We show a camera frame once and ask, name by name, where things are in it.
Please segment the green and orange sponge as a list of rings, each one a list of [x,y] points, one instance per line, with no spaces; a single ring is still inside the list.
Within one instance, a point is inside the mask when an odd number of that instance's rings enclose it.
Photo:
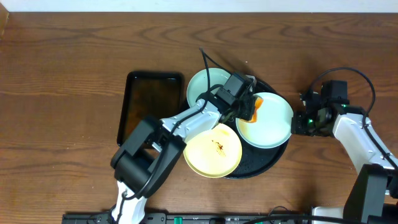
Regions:
[[[254,104],[254,112],[253,112],[251,119],[248,121],[248,123],[255,123],[257,121],[257,111],[261,107],[263,101],[264,100],[261,97],[259,97],[259,96],[256,97],[256,101]]]

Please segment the light blue plate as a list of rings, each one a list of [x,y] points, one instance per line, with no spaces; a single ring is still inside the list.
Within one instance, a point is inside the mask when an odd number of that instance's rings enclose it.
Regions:
[[[281,96],[269,92],[256,93],[264,101],[257,111],[257,121],[236,119],[239,135],[250,145],[270,149],[285,143],[291,136],[293,109]]]
[[[231,76],[228,72],[220,68],[209,68],[210,86],[224,85]],[[189,107],[195,105],[200,94],[207,91],[207,72],[206,69],[199,71],[190,80],[187,86],[187,102]]]

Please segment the light blue plate top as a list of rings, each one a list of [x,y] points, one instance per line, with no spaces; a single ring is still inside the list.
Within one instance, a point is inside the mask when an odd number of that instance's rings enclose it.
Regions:
[[[231,76],[228,72],[220,68],[209,68],[210,86],[224,85]],[[187,102],[189,107],[195,105],[200,94],[207,91],[207,72],[206,69],[199,71],[190,80],[187,86]]]

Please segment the pale yellow plate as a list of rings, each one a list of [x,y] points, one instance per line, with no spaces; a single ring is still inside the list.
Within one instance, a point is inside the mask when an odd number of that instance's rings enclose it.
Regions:
[[[218,124],[187,142],[183,151],[188,166],[208,178],[225,177],[237,168],[243,150],[238,135],[227,125]]]

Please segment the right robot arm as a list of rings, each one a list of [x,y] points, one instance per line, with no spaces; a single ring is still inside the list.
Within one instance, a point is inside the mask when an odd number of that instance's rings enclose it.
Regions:
[[[343,207],[315,207],[313,216],[341,218],[359,223],[397,223],[397,205],[385,203],[385,196],[397,198],[397,158],[376,134],[371,120],[360,106],[351,106],[348,84],[332,80],[300,95],[303,111],[292,118],[292,134],[337,139],[349,155],[358,177]]]

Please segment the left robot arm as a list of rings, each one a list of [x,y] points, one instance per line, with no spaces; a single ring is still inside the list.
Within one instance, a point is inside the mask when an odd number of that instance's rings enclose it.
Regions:
[[[118,200],[110,223],[140,223],[147,199],[165,182],[187,141],[230,118],[250,120],[254,114],[254,76],[232,74],[216,93],[202,93],[178,115],[145,117],[111,159]]]

